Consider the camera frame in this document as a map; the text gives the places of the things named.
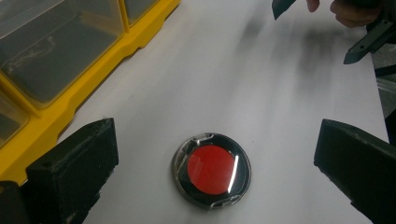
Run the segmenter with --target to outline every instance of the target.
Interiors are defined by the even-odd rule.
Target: tabletop
[[[365,31],[329,5],[311,14],[298,0],[275,21],[271,1],[183,0],[60,137],[115,119],[120,165],[84,223],[371,223],[313,164],[323,119],[388,141],[370,55],[343,64]],[[172,159],[200,133],[249,157],[250,187],[233,206],[206,211],[177,189]]]

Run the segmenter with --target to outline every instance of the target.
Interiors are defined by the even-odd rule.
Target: finger
[[[314,12],[318,9],[318,7],[320,5],[320,1],[319,0],[306,0],[306,4],[308,6],[308,10],[310,12]]]
[[[346,27],[349,27],[349,28],[361,27],[361,26],[367,25],[367,24],[369,24],[369,23],[374,21],[374,20],[372,20],[372,21],[352,21],[352,20],[340,17],[338,15],[335,16],[335,19],[338,20],[339,22],[341,22]]]
[[[378,17],[380,8],[355,7],[345,0],[334,0],[330,11],[340,18],[350,21],[373,21]]]

